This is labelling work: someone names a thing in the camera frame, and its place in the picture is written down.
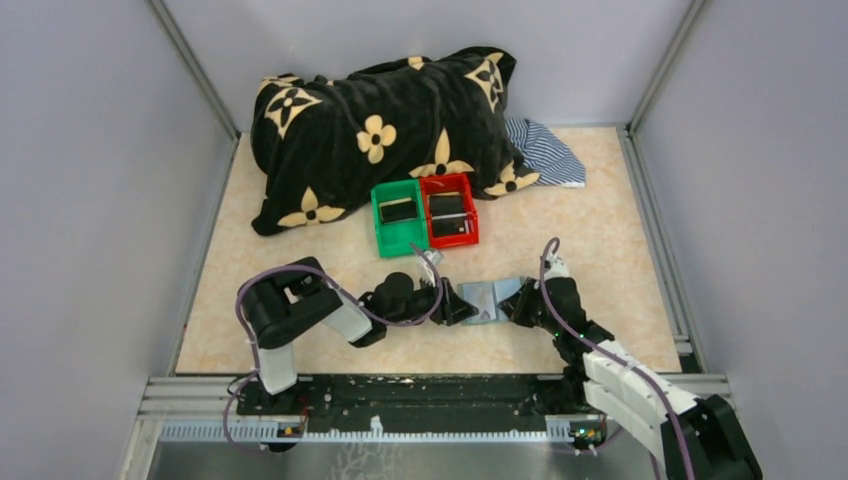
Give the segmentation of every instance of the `yellow flower pattern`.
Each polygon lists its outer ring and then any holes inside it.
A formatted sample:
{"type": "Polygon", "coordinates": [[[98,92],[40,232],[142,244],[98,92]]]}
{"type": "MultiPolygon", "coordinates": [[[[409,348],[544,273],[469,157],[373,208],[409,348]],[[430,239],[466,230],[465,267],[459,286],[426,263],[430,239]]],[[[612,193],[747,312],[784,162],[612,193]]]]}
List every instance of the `yellow flower pattern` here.
{"type": "Polygon", "coordinates": [[[501,71],[498,68],[498,62],[501,58],[503,58],[503,52],[490,53],[486,55],[479,67],[465,76],[483,89],[492,113],[495,111],[495,105],[500,101],[498,95],[503,93],[503,80],[501,80],[501,71]]]}
{"type": "Polygon", "coordinates": [[[265,109],[265,118],[277,125],[280,138],[286,138],[286,131],[294,117],[318,103],[321,103],[321,100],[306,93],[306,90],[302,88],[284,88],[268,102],[268,107],[265,109]]]}
{"type": "Polygon", "coordinates": [[[416,167],[409,172],[412,177],[429,177],[431,175],[445,175],[448,173],[465,173],[473,172],[474,167],[463,162],[462,160],[450,160],[450,139],[448,131],[442,129],[439,135],[439,141],[436,143],[436,152],[434,154],[436,163],[427,163],[416,167]]]}
{"type": "Polygon", "coordinates": [[[318,197],[311,187],[306,187],[303,198],[300,200],[300,212],[294,212],[281,218],[277,225],[281,227],[298,227],[301,225],[318,225],[319,223],[332,222],[343,213],[343,208],[330,206],[318,206],[318,197]]]}
{"type": "Polygon", "coordinates": [[[259,91],[267,87],[268,85],[276,85],[282,88],[293,87],[295,82],[300,80],[300,77],[295,75],[283,75],[280,77],[265,77],[259,82],[259,91]]]}
{"type": "Polygon", "coordinates": [[[407,62],[410,67],[419,71],[424,67],[424,59],[422,57],[409,57],[407,62]]]}
{"type": "Polygon", "coordinates": [[[538,172],[528,173],[523,177],[516,177],[515,166],[513,165],[513,161],[510,160],[506,167],[504,167],[501,171],[500,182],[489,188],[484,188],[483,191],[494,197],[500,197],[501,195],[506,195],[507,193],[520,190],[526,186],[536,183],[536,180],[538,180],[539,177],[540,175],[538,172]]]}
{"type": "Polygon", "coordinates": [[[368,153],[368,162],[372,165],[383,159],[384,147],[397,140],[397,130],[392,125],[383,125],[383,117],[371,115],[365,119],[365,131],[356,134],[356,141],[362,153],[368,153]]]}

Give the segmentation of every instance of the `gray wall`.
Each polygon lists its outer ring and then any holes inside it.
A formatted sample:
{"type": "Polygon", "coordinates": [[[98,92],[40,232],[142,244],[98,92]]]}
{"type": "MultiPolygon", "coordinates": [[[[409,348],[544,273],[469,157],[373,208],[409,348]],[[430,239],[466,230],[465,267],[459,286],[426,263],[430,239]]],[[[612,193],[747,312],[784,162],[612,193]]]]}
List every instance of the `gray wall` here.
{"type": "Polygon", "coordinates": [[[766,478],[848,466],[846,25],[844,0],[714,2],[637,137],[766,478]]]}
{"type": "Polygon", "coordinates": [[[113,478],[229,141],[141,0],[0,0],[0,70],[0,478],[113,478]]]}
{"type": "Polygon", "coordinates": [[[518,59],[509,110],[550,124],[630,119],[680,23],[684,0],[169,0],[232,112],[249,130],[259,80],[330,78],[471,45],[518,59]]]}

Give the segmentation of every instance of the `metal frame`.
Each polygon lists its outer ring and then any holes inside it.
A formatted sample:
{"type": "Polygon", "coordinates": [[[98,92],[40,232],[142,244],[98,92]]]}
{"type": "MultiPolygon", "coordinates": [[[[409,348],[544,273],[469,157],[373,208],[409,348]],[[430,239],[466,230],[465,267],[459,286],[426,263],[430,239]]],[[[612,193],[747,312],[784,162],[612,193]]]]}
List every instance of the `metal frame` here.
{"type": "Polygon", "coordinates": [[[212,243],[212,235],[215,233],[215,222],[218,220],[218,213],[221,211],[221,204],[224,202],[224,193],[227,190],[227,184],[230,181],[230,172],[233,169],[233,161],[238,152],[239,140],[238,137],[233,141],[230,149],[229,163],[224,172],[224,178],[221,179],[221,184],[218,187],[218,195],[215,200],[215,205],[212,208],[212,215],[206,219],[203,226],[203,231],[206,232],[201,245],[201,254],[198,256],[196,263],[192,268],[194,277],[192,278],[191,290],[186,296],[185,303],[181,308],[180,318],[183,321],[183,329],[180,330],[180,336],[174,344],[174,349],[171,352],[170,361],[168,363],[168,374],[174,375],[177,370],[177,362],[180,359],[180,351],[185,340],[185,327],[188,325],[191,318],[191,308],[194,305],[194,299],[197,296],[197,291],[200,289],[200,276],[203,274],[203,266],[206,264],[206,256],[209,254],[209,246],[212,243]]]}
{"type": "MultiPolygon", "coordinates": [[[[180,58],[209,104],[212,113],[227,132],[227,135],[234,141],[233,154],[235,154],[239,141],[239,131],[236,128],[228,109],[212,85],[212,82],[203,71],[188,42],[182,35],[169,9],[165,5],[164,0],[145,0],[145,2],[151,8],[151,11],[159,21],[166,36],[180,55],[180,58]]],[[[642,99],[633,114],[633,118],[626,125],[616,125],[622,153],[624,154],[634,195],[636,197],[640,216],[645,228],[649,249],[657,270],[660,290],[663,294],[663,300],[668,312],[669,323],[671,324],[678,353],[680,355],[694,354],[701,366],[705,366],[706,363],[701,357],[702,350],[699,347],[697,333],[693,327],[692,315],[690,313],[686,294],[680,280],[678,266],[668,241],[668,235],[662,222],[656,198],[654,197],[653,188],[650,183],[650,175],[648,173],[645,158],[639,147],[637,134],[646,115],[656,102],[656,99],[658,98],[662,87],[666,83],[670,72],[679,59],[683,47],[687,44],[692,28],[697,24],[699,18],[701,18],[703,12],[710,3],[711,0],[692,0],[690,2],[684,19],[678,27],[674,38],[666,50],[663,60],[658,66],[648,88],[643,94],[642,99]]],[[[220,201],[223,199],[225,188],[226,179],[224,180],[221,188],[218,205],[215,207],[215,216],[217,216],[218,209],[220,208],[220,201]]],[[[210,221],[209,235],[205,241],[206,249],[204,251],[208,251],[208,244],[211,241],[214,223],[215,220],[213,217],[210,221]]],[[[199,277],[204,260],[205,253],[198,260],[198,265],[196,267],[197,281],[195,282],[193,291],[190,295],[191,298],[189,299],[186,307],[186,321],[188,320],[188,315],[190,313],[191,299],[193,299],[196,294],[197,285],[199,284],[199,277]]],[[[189,425],[200,425],[208,424],[210,421],[219,421],[221,419],[221,412],[226,405],[228,397],[226,388],[235,377],[174,377],[174,368],[179,356],[183,336],[184,332],[180,336],[179,343],[174,351],[171,368],[169,370],[169,374],[172,376],[151,378],[148,382],[144,398],[139,407],[138,416],[136,418],[130,444],[125,456],[124,465],[121,470],[120,478],[122,479],[142,480],[147,478],[151,465],[155,461],[156,446],[159,442],[160,435],[162,434],[163,429],[173,427],[174,422],[183,422],[183,424],[185,424],[185,422],[189,422],[189,425]]],[[[664,374],[662,376],[679,387],[689,390],[696,395],[722,395],[731,402],[731,405],[733,405],[727,378],[723,374],[664,374]]],[[[557,376],[544,375],[544,377],[551,378],[557,376]]],[[[233,415],[232,419],[233,422],[236,423],[244,421],[238,415],[233,415]]],[[[551,432],[556,431],[556,427],[558,425],[562,422],[575,419],[578,418],[563,417],[547,419],[549,425],[548,432],[539,432],[539,434],[535,436],[529,435],[526,437],[515,437],[513,435],[496,435],[491,438],[487,438],[486,441],[515,442],[534,441],[534,439],[547,440],[548,435],[551,435],[551,432]]],[[[584,415],[579,419],[585,420],[586,416],[584,415]]],[[[264,419],[260,417],[255,421],[296,423],[299,419],[285,416],[264,419]]],[[[190,433],[190,429],[179,428],[171,428],[170,430],[167,430],[167,432],[167,438],[169,441],[179,441],[179,437],[182,434],[193,434],[190,433]]],[[[381,435],[382,433],[380,432],[380,434],[371,435],[368,438],[375,441],[397,441],[397,439],[381,435]]],[[[245,437],[245,435],[240,435],[241,440],[244,440],[245,438],[250,438],[250,435],[248,434],[247,437],[245,437]]],[[[360,441],[362,438],[345,437],[337,440],[360,441]]],[[[332,441],[332,439],[328,438],[316,438],[315,440],[332,441]]]]}
{"type": "MultiPolygon", "coordinates": [[[[693,394],[706,397],[720,395],[733,405],[730,385],[722,374],[662,374],[664,379],[686,389],[693,394]]],[[[225,376],[185,376],[154,377],[147,384],[133,428],[130,448],[124,461],[119,478],[122,480],[147,479],[151,465],[155,460],[156,446],[161,441],[222,441],[210,438],[210,427],[221,423],[221,413],[226,407],[227,387],[239,377],[225,376]]],[[[302,377],[304,381],[311,378],[302,377]]],[[[539,375],[540,380],[557,380],[561,375],[539,375]]],[[[269,417],[242,417],[236,414],[236,405],[230,408],[231,423],[247,422],[255,432],[242,431],[239,441],[258,443],[267,440],[268,427],[297,425],[299,417],[291,415],[269,417]]],[[[451,443],[519,443],[562,441],[562,427],[568,422],[593,420],[597,415],[576,414],[546,416],[546,428],[532,432],[499,432],[464,434],[392,434],[384,433],[377,426],[368,432],[324,433],[305,435],[298,441],[320,443],[346,442],[451,442],[451,443]]]]}
{"type": "Polygon", "coordinates": [[[203,71],[203,67],[200,66],[197,56],[191,50],[188,41],[183,36],[179,26],[177,26],[177,22],[174,20],[173,15],[171,15],[171,11],[167,5],[165,5],[164,0],[145,0],[145,3],[150,7],[153,16],[159,21],[159,25],[162,26],[165,35],[171,41],[174,50],[179,54],[180,59],[203,94],[203,98],[206,99],[206,103],[212,109],[212,114],[215,115],[215,118],[227,132],[230,139],[237,142],[239,131],[236,128],[235,122],[233,122],[232,115],[230,115],[229,110],[227,110],[226,105],[224,105],[223,100],[221,100],[221,97],[212,85],[212,81],[209,80],[206,72],[203,71]]]}

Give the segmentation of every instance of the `marble-pattern floor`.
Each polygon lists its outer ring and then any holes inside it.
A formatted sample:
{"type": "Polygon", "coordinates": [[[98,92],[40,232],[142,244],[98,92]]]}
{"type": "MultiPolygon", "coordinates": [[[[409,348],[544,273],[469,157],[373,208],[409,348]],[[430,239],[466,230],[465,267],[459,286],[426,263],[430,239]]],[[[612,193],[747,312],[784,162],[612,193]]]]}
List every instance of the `marble-pattern floor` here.
{"type": "MultiPolygon", "coordinates": [[[[497,201],[477,201],[480,244],[445,249],[439,267],[454,285],[538,276],[552,236],[577,280],[589,316],[611,330],[649,367],[680,371],[656,274],[614,128],[554,132],[586,165],[585,189],[531,187],[497,201]]],[[[371,208],[347,219],[263,238],[250,226],[264,175],[243,137],[215,226],[177,372],[243,372],[251,368],[246,336],[233,313],[236,289],[267,268],[317,256],[354,295],[401,270],[414,257],[384,260],[374,242],[371,208]]],[[[541,329],[511,324],[390,328],[365,349],[318,325],[295,342],[300,373],[555,373],[564,363],[541,329]]]]}

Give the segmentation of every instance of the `black item in tray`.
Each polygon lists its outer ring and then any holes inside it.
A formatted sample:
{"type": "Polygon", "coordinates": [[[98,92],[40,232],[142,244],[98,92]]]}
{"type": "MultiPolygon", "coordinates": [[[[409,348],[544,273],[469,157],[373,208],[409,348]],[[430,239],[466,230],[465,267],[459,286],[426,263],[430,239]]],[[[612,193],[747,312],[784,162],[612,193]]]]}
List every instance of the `black item in tray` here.
{"type": "Polygon", "coordinates": [[[466,215],[450,215],[446,217],[433,217],[433,237],[447,237],[468,233],[468,218],[466,215]]]}
{"type": "Polygon", "coordinates": [[[465,205],[462,203],[462,195],[430,195],[430,215],[453,215],[465,213],[465,205]]]}
{"type": "Polygon", "coordinates": [[[418,204],[411,198],[394,200],[380,204],[380,217],[383,225],[418,218],[418,204]]]}

